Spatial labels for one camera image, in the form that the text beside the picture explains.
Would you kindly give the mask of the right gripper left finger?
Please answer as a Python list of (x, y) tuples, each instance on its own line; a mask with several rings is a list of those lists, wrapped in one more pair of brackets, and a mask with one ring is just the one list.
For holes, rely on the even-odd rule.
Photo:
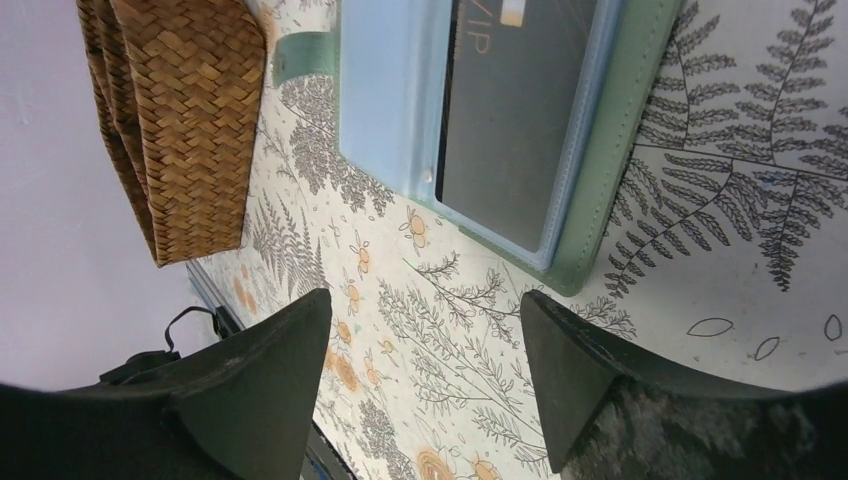
[(310, 291), (200, 351), (145, 352), (94, 385), (1, 389), (5, 479), (296, 479), (330, 293)]

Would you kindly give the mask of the green card holder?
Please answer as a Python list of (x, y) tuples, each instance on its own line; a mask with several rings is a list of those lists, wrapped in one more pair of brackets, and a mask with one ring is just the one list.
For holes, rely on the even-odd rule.
[(336, 148), (557, 293), (592, 270), (676, 1), (342, 1), (271, 43), (335, 83)]

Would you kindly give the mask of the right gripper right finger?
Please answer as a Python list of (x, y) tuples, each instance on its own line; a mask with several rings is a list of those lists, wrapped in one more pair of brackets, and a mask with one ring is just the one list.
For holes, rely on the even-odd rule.
[(526, 292), (520, 320), (563, 479), (843, 479), (847, 386), (787, 392), (668, 360)]

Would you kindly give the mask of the woven brown basket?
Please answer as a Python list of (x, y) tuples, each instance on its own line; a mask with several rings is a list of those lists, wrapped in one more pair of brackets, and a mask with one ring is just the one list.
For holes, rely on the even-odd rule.
[(242, 1), (80, 1), (100, 133), (151, 256), (240, 244), (265, 70)]

